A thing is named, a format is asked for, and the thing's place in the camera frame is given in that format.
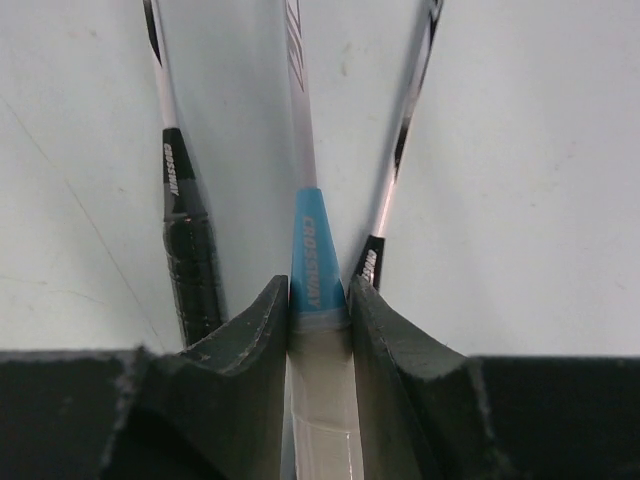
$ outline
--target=white shaft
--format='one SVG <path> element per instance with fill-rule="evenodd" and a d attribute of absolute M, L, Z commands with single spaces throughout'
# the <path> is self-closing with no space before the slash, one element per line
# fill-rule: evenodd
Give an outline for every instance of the white shaft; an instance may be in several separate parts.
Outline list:
<path fill-rule="evenodd" d="M 316 158 L 313 147 L 313 125 L 309 83 L 302 45 L 300 1 L 286 0 L 287 57 L 291 88 L 294 154 L 300 166 L 300 187 L 317 187 Z"/>
<path fill-rule="evenodd" d="M 381 192 L 380 203 L 376 210 L 375 224 L 371 231 L 371 234 L 376 237 L 384 238 L 386 235 L 389 213 L 391 211 L 391 205 L 398 181 L 398 173 L 400 171 L 400 162 L 403 158 L 407 135 L 409 133 L 409 127 L 411 126 L 411 119 L 413 118 L 413 113 L 415 112 L 418 99 L 420 98 L 422 83 L 424 82 L 427 64 L 429 63 L 432 29 L 435 28 L 435 23 L 438 21 L 441 8 L 442 0 L 430 0 L 429 15 L 426 16 L 425 28 L 423 29 L 422 38 L 420 39 L 420 50 L 418 52 L 418 57 L 413 64 L 411 79 L 409 81 L 406 95 L 403 99 L 402 116 L 400 117 L 400 121 L 398 122 L 398 126 L 394 132 L 393 151 L 389 156 L 389 163 L 387 165 L 387 171 L 384 179 L 384 189 Z"/>
<path fill-rule="evenodd" d="M 158 45 L 157 52 L 155 51 L 153 45 L 151 45 L 151 49 L 153 53 L 153 67 L 156 73 L 156 83 L 158 85 L 158 96 L 160 98 L 162 123 L 164 128 L 177 127 L 178 119 L 176 116 L 176 104 L 171 87 L 171 71 L 169 68 L 169 60 L 167 58 L 167 50 L 164 42 L 164 34 L 162 31 L 160 6 L 158 4 L 158 0 L 145 1 L 152 6 L 153 10 L 153 25 L 149 25 L 149 22 L 147 21 L 147 28 L 155 29 L 155 36 L 157 38 Z"/>

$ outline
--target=black foam holder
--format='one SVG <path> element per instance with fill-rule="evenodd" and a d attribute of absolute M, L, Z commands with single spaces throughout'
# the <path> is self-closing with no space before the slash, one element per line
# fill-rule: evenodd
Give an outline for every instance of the black foam holder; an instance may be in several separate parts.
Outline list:
<path fill-rule="evenodd" d="M 0 354 L 0 478 L 280 476 L 287 277 L 177 355 Z"/>
<path fill-rule="evenodd" d="M 470 357 L 350 287 L 365 478 L 640 478 L 638 358 Z"/>

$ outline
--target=blue end cap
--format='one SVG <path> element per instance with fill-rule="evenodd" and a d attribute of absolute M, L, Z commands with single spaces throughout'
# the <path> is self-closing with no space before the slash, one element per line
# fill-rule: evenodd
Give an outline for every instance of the blue end cap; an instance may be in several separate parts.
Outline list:
<path fill-rule="evenodd" d="M 346 306 L 327 211 L 318 188 L 301 189 L 296 195 L 290 303 L 292 312 L 302 317 Z"/>

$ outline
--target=printed brand logo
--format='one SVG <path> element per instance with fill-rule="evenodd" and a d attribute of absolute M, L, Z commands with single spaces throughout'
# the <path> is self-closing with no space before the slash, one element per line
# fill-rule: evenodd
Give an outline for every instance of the printed brand logo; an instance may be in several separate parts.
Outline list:
<path fill-rule="evenodd" d="M 362 276 L 369 283 L 373 283 L 373 275 L 376 268 L 377 258 L 378 254 L 373 250 L 369 250 L 367 252 L 367 258 L 364 261 L 364 268 L 362 269 Z"/>
<path fill-rule="evenodd" d="M 164 158 L 167 162 L 167 173 L 169 174 L 169 191 L 176 197 L 180 196 L 178 191 L 178 179 L 176 178 L 176 166 L 173 162 L 173 150 L 168 143 L 164 144 Z"/>
<path fill-rule="evenodd" d="M 320 277 L 318 275 L 318 247 L 316 222 L 312 217 L 302 218 L 305 276 L 307 279 L 307 303 L 320 308 Z"/>
<path fill-rule="evenodd" d="M 287 57 L 291 70 L 304 92 L 304 59 L 302 58 L 302 25 L 300 23 L 300 3 L 295 0 L 295 9 L 291 0 L 287 0 Z"/>

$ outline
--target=white wall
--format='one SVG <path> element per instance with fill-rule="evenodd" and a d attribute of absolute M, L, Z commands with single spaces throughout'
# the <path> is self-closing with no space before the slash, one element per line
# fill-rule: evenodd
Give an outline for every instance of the white wall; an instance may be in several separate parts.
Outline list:
<path fill-rule="evenodd" d="M 350 273 L 418 0 L 302 1 L 319 179 Z M 288 273 L 281 0 L 162 2 L 232 314 Z M 447 0 L 383 294 L 463 353 L 640 344 L 640 3 Z M 0 1 L 0 348 L 179 348 L 141 2 Z"/>

